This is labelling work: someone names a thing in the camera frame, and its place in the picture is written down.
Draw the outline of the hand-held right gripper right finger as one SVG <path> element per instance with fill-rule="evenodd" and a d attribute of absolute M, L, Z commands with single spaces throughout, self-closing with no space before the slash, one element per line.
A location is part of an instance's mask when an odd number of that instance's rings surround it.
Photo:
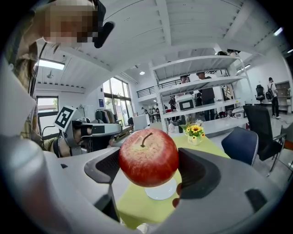
<path fill-rule="evenodd" d="M 254 234 L 282 191 L 252 166 L 179 148 L 179 204 L 152 234 Z"/>

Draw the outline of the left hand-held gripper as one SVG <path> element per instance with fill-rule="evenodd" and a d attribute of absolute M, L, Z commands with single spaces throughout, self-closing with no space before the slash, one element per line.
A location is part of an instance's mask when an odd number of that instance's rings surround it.
<path fill-rule="evenodd" d="M 87 122 L 82 114 L 71 106 L 63 106 L 55 118 L 54 125 L 61 131 L 62 138 L 69 148 L 70 156 L 88 153 L 87 146 L 79 144 L 83 137 L 113 136 L 122 131 L 120 124 L 93 124 Z"/>

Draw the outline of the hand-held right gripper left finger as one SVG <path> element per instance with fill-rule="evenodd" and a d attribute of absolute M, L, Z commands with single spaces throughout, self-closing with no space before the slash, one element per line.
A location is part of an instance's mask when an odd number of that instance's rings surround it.
<path fill-rule="evenodd" d="M 119 147 L 111 147 L 77 156 L 57 158 L 44 152 L 50 174 L 58 166 L 62 175 L 81 195 L 102 213 L 120 222 L 112 183 L 120 169 Z"/>

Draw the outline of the red apple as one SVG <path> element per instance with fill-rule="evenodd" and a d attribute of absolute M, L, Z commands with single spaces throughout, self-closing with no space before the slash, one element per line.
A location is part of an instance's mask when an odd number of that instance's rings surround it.
<path fill-rule="evenodd" d="M 179 167 L 178 149 L 162 130 L 139 130 L 123 142 L 119 150 L 119 166 L 138 186 L 160 186 L 168 182 Z"/>

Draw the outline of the white plate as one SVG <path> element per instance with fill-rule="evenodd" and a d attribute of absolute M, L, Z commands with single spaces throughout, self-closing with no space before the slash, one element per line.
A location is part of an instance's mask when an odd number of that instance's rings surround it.
<path fill-rule="evenodd" d="M 172 178 L 166 183 L 156 187 L 146 187 L 145 193 L 154 200 L 165 200 L 170 198 L 177 188 L 177 181 Z"/>

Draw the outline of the person's left forearm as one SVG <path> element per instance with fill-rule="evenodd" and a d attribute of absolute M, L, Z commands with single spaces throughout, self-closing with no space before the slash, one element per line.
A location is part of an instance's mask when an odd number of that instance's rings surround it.
<path fill-rule="evenodd" d="M 63 137 L 55 138 L 51 145 L 51 151 L 58 157 L 70 157 L 70 147 L 67 145 L 65 139 Z"/>

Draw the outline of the person's right hand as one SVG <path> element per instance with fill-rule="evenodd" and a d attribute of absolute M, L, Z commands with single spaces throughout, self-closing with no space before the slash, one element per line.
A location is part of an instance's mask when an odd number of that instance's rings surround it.
<path fill-rule="evenodd" d="M 182 189 L 182 183 L 179 183 L 179 184 L 177 185 L 177 188 L 176 188 L 176 193 L 178 194 L 178 196 L 180 196 L 180 194 L 181 194 L 181 189 Z M 176 208 L 176 207 L 178 206 L 178 204 L 179 204 L 179 200 L 180 200 L 180 197 L 175 198 L 175 199 L 172 201 L 172 205 L 173 205 L 174 208 Z"/>

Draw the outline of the clothes rack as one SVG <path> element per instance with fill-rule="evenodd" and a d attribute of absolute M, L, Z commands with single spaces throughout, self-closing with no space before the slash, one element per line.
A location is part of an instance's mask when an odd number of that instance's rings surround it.
<path fill-rule="evenodd" d="M 110 109 L 97 109 L 95 119 L 98 123 L 116 123 L 117 117 Z"/>

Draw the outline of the blue chair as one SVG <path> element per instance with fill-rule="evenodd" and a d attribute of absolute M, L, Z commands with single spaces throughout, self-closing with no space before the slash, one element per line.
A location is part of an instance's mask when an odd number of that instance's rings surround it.
<path fill-rule="evenodd" d="M 235 127 L 222 141 L 224 152 L 234 160 L 253 166 L 257 156 L 259 138 L 257 133 Z"/>

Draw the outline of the yellow-green tablecloth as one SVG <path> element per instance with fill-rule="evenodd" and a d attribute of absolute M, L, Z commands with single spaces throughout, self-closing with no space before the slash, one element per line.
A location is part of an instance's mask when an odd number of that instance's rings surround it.
<path fill-rule="evenodd" d="M 199 145 L 187 142 L 186 136 L 173 137 L 178 148 L 196 149 L 217 156 L 228 158 L 229 156 L 209 138 L 204 137 Z M 164 200 L 150 198 L 145 188 L 130 183 L 126 192 L 119 199 L 117 208 L 119 215 L 130 229 L 136 229 L 142 223 L 161 223 L 173 211 L 172 201 L 178 198 L 177 192 Z"/>

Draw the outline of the sunflowers in white pot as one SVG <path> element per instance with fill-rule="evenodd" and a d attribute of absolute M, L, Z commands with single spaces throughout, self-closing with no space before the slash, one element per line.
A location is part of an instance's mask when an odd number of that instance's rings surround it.
<path fill-rule="evenodd" d="M 187 136 L 188 143 L 192 145 L 199 145 L 205 137 L 205 131 L 203 128 L 203 121 L 196 120 L 195 123 L 187 123 L 182 125 L 184 134 Z"/>

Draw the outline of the black office chair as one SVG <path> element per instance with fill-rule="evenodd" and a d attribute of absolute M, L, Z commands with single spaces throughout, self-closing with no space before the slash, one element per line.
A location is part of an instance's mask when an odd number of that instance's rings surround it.
<path fill-rule="evenodd" d="M 248 118 L 249 128 L 258 135 L 258 151 L 257 154 L 261 161 L 265 161 L 271 157 L 274 158 L 272 167 L 268 174 L 273 171 L 277 159 L 283 149 L 293 151 L 293 123 L 288 127 L 281 127 L 280 133 L 273 136 L 271 127 L 271 116 L 267 108 L 263 106 L 243 106 L 244 112 Z"/>

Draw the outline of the person's plaid shirt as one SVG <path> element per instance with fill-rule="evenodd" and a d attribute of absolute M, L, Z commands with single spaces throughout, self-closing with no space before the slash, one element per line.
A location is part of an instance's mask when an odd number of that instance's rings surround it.
<path fill-rule="evenodd" d="M 36 42 L 29 46 L 26 46 L 23 42 L 23 36 L 32 26 L 34 17 L 35 11 L 29 11 L 16 26 L 6 44 L 5 58 L 23 88 L 36 101 L 35 86 L 37 79 L 34 66 L 38 61 L 38 47 Z M 43 150 L 50 150 L 54 139 L 51 138 L 43 141 L 40 136 L 37 104 L 34 104 L 31 110 L 29 110 L 29 115 L 24 122 L 20 135 L 23 138 L 36 142 Z"/>

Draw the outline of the white boxy appliance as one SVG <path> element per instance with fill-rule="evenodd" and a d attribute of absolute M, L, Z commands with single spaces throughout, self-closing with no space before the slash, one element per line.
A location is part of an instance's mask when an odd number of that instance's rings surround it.
<path fill-rule="evenodd" d="M 191 94 L 185 94 L 175 97 L 176 109 L 185 111 L 195 108 L 195 100 Z"/>

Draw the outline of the long ceiling light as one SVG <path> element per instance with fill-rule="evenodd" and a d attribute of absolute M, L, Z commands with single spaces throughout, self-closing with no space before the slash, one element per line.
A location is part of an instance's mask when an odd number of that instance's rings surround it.
<path fill-rule="evenodd" d="M 62 62 L 57 62 L 49 59 L 40 59 L 38 61 L 38 65 L 41 67 L 51 68 L 51 69 L 58 69 L 63 70 L 65 64 Z"/>

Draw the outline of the white metal shelf rack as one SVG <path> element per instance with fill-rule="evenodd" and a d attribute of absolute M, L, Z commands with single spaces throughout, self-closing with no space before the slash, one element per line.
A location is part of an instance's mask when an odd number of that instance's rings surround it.
<path fill-rule="evenodd" d="M 244 76 L 240 75 L 234 75 L 234 76 L 221 76 L 216 77 L 212 79 L 207 80 L 195 80 L 190 81 L 186 84 L 180 84 L 180 85 L 173 85 L 171 87 L 167 88 L 161 88 L 159 82 L 161 81 L 170 81 L 172 78 L 176 78 L 183 75 L 188 74 L 195 74 L 199 72 L 210 72 L 210 71 L 219 71 L 219 70 L 228 70 L 228 68 L 235 62 L 240 62 L 241 71 L 245 73 Z M 166 67 L 171 66 L 172 68 L 175 68 L 178 64 L 180 65 L 189 65 L 188 70 L 186 73 L 178 73 L 174 76 L 163 76 L 163 71 Z M 173 96 L 177 94 L 182 94 L 190 91 L 195 90 L 201 90 L 206 88 L 213 88 L 213 87 L 222 87 L 224 85 L 232 85 L 236 84 L 238 81 L 242 79 L 246 79 L 249 86 L 250 91 L 250 101 L 253 101 L 253 91 L 252 86 L 248 77 L 247 70 L 245 68 L 245 65 L 242 61 L 242 59 L 239 56 L 228 56 L 228 55 L 207 55 L 207 56 L 197 56 L 197 57 L 190 57 L 185 59 L 179 59 L 175 61 L 171 61 L 168 63 L 160 64 L 158 66 L 154 66 L 152 62 L 149 63 L 150 72 L 152 75 L 152 78 L 154 79 L 155 85 L 155 93 L 157 102 L 159 104 L 159 110 L 160 110 L 160 116 L 162 119 L 162 127 L 163 131 L 168 132 L 168 126 L 166 122 L 166 118 L 171 118 L 173 116 L 181 116 L 181 111 L 175 111 L 171 112 L 170 114 L 166 114 L 166 112 L 163 110 L 163 97 L 165 96 Z"/>

